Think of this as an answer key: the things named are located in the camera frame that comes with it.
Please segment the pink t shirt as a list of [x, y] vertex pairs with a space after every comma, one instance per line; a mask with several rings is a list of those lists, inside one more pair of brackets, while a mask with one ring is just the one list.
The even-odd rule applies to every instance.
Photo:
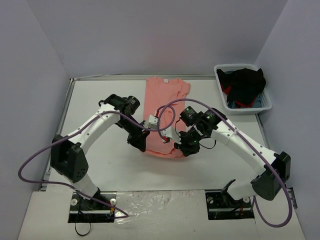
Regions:
[[[165, 79], [157, 76], [149, 77], [145, 81], [145, 96], [143, 119], [154, 115], [158, 108], [177, 100], [184, 99], [190, 92], [191, 85], [180, 78]], [[164, 143], [157, 132], [151, 132], [146, 138], [147, 154], [165, 158], [182, 159], [183, 153], [174, 148], [174, 142]]]

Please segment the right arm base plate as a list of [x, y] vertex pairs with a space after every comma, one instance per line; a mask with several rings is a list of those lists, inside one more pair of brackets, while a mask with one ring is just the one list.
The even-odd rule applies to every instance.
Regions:
[[252, 203], [247, 197], [232, 200], [221, 190], [206, 190], [205, 200], [207, 216], [210, 221], [254, 219]]

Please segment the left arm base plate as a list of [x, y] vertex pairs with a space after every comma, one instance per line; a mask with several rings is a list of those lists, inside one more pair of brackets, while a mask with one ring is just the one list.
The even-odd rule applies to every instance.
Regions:
[[68, 223], [113, 223], [115, 210], [91, 199], [72, 193]]

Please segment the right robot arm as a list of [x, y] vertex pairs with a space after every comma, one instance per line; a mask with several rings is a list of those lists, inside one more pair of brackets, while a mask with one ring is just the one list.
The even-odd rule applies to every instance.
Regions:
[[276, 153], [252, 138], [248, 137], [217, 109], [196, 112], [188, 106], [180, 114], [180, 120], [189, 127], [179, 132], [179, 143], [175, 148], [184, 156], [196, 154], [200, 150], [200, 141], [211, 138], [225, 145], [241, 157], [256, 173], [246, 181], [232, 179], [221, 190], [222, 202], [234, 206], [244, 197], [260, 196], [272, 201], [290, 177], [291, 157], [286, 152]]

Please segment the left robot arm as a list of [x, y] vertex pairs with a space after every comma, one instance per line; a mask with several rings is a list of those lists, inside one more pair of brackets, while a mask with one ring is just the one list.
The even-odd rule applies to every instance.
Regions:
[[110, 128], [117, 125], [128, 133], [127, 143], [141, 152], [146, 151], [146, 138], [149, 131], [141, 129], [132, 115], [140, 106], [139, 100], [130, 95], [121, 97], [116, 94], [101, 100], [98, 111], [78, 130], [70, 133], [70, 139], [56, 135], [52, 142], [59, 142], [51, 148], [50, 166], [66, 178], [76, 190], [84, 193], [82, 203], [89, 209], [101, 203], [101, 191], [88, 175], [89, 164], [86, 154], [93, 143]]

